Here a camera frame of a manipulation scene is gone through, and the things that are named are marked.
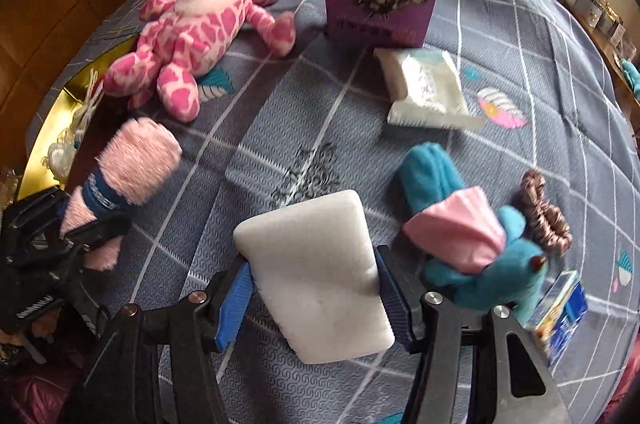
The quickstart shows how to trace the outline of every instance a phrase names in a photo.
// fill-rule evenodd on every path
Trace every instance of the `bed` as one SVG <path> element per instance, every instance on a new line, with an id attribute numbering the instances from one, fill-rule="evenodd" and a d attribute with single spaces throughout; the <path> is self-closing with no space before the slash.
<path id="1" fill-rule="evenodd" d="M 142 1 L 123 4 L 67 65 L 28 144 L 66 80 L 140 30 Z M 436 1 L 425 46 L 452 55 L 469 109 L 485 115 L 478 97 L 493 88 L 526 120 L 508 130 L 490 111 L 481 131 L 467 133 L 386 125 L 388 97 L 371 52 L 326 39 L 324 0 L 270 7 L 275 15 L 286 10 L 296 14 L 293 52 L 276 60 L 243 28 L 219 63 L 234 93 L 206 102 L 193 123 L 172 121 L 157 102 L 145 107 L 142 114 L 175 134 L 182 161 L 136 215 L 116 269 L 88 273 L 92 299 L 111 310 L 130 301 L 145 309 L 172 304 L 230 263 L 240 221 L 336 190 L 359 193 L 374 244 L 388 244 L 409 217 L 394 173 L 411 146 L 439 142 L 494 208 L 510 201 L 526 170 L 545 176 L 546 195 L 574 236 L 564 259 L 553 261 L 546 287 L 562 268 L 578 270 L 589 304 L 552 374 L 574 423 L 595 422 L 638 332 L 640 168 L 610 75 L 577 21 L 555 0 Z M 257 294 L 234 345 L 212 357 L 229 417 L 240 424 L 267 416 L 274 423 L 398 422 L 417 361 L 395 344 L 375 356 L 302 364 Z M 469 374 L 465 350 L 456 424 L 466 419 Z M 160 377 L 171 418 L 167 350 Z"/>

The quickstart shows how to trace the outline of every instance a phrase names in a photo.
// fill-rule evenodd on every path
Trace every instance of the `blue gripper pad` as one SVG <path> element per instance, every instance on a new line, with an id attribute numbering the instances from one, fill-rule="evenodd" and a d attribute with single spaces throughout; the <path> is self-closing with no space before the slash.
<path id="1" fill-rule="evenodd" d="M 380 278 L 380 298 L 396 341 L 407 349 L 415 342 L 411 309 L 378 248 L 373 250 Z"/>
<path id="2" fill-rule="evenodd" d="M 253 293 L 254 279 L 251 276 L 249 263 L 245 262 L 238 270 L 225 300 L 220 305 L 215 341 L 221 353 L 238 335 L 246 307 Z"/>

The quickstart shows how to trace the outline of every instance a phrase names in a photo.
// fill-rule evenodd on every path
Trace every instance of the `pink plush ear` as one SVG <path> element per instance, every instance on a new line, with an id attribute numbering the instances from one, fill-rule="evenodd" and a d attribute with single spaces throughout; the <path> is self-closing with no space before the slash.
<path id="1" fill-rule="evenodd" d="M 175 0 L 145 0 L 140 9 L 140 19 L 142 21 L 155 21 L 165 12 L 171 10 L 175 5 Z"/>
<path id="2" fill-rule="evenodd" d="M 402 228 L 417 247 L 463 274 L 479 274 L 500 255 L 504 229 L 479 187 L 453 192 Z"/>

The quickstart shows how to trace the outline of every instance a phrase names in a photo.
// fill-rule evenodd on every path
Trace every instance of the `teal plush hand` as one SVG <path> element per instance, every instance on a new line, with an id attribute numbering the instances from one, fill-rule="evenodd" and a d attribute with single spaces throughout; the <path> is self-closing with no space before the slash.
<path id="1" fill-rule="evenodd" d="M 466 188 L 449 154 L 433 142 L 412 147 L 398 168 L 398 176 L 412 215 Z"/>

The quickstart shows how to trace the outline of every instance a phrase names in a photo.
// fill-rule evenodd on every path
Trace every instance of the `white tissue packet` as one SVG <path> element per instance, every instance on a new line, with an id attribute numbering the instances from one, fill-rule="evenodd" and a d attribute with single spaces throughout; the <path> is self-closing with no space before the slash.
<path id="1" fill-rule="evenodd" d="M 469 114 L 460 76 L 446 51 L 376 48 L 392 105 L 386 121 L 398 126 L 480 130 Z"/>

